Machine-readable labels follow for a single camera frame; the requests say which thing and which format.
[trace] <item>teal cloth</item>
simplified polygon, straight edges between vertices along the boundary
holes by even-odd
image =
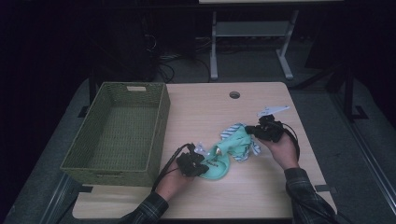
[[[224,177],[230,169],[230,159],[228,154],[242,156],[245,155],[251,144],[251,137],[243,126],[230,135],[228,138],[216,143],[210,150],[209,156],[201,164],[207,165],[209,170],[201,177],[206,179],[220,179]],[[217,149],[221,150],[221,155],[216,155]]]
[[[224,130],[224,131],[220,134],[221,139],[224,140],[224,139],[230,137],[232,134],[234,134],[234,133],[237,132],[237,131],[241,132],[241,131],[239,130],[241,126],[245,128],[247,125],[244,124],[244,123],[235,123],[235,124],[233,124],[232,126],[230,126],[229,128],[227,128],[226,130]],[[258,156],[258,155],[262,152],[262,149],[261,149],[260,145],[258,145],[258,144],[253,140],[253,138],[252,138],[251,136],[250,136],[250,147],[247,147],[246,150],[245,150],[245,152],[242,152],[242,150],[237,150],[237,151],[235,151],[235,152],[230,152],[230,154],[233,156],[233,158],[234,158],[236,161],[245,161],[245,160],[248,159],[250,149],[251,149],[251,151],[253,152],[253,154],[256,155],[256,156]]]

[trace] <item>basket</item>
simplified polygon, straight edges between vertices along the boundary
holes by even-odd
[[[61,170],[82,184],[152,186],[169,107],[163,83],[104,82]]]

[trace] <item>table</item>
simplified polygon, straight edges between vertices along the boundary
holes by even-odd
[[[235,4],[235,3],[309,3],[309,2],[341,2],[343,0],[200,0],[200,4]],[[213,80],[219,78],[218,63],[216,57],[217,36],[283,36],[284,43],[276,50],[283,73],[286,79],[293,79],[286,59],[286,51],[289,46],[291,35],[297,21],[299,10],[291,13],[288,21],[217,21],[216,11],[213,12],[212,21],[212,48],[210,52],[210,77]]]
[[[326,185],[296,108],[285,84],[280,82],[168,84],[171,107],[163,143],[162,166],[178,147],[202,142],[216,144],[219,133],[243,122],[258,123],[257,113],[265,106],[289,105],[275,114],[297,133],[300,165],[314,186]],[[238,99],[231,91],[240,93]],[[290,218],[290,198],[285,191],[283,170],[262,146],[260,156],[247,161],[230,158],[230,171],[220,180],[196,177],[192,185],[170,202],[163,218]],[[132,212],[150,188],[93,186],[81,192],[73,209],[75,218],[118,218]],[[334,209],[329,191],[319,193]]]

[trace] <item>plaid shirt sleeve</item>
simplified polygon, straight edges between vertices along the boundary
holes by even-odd
[[[316,194],[305,170],[300,168],[285,170],[285,177],[288,194],[291,197],[294,223],[333,223],[330,219],[335,220],[334,210],[323,198]],[[314,208],[324,216],[308,207]]]
[[[168,202],[156,192],[143,201],[132,213],[126,215],[120,224],[131,223],[156,223],[168,209]]]

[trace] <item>hole in table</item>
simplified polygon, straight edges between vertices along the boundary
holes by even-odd
[[[237,91],[231,91],[230,92],[230,97],[233,99],[238,99],[241,96],[241,94]]]

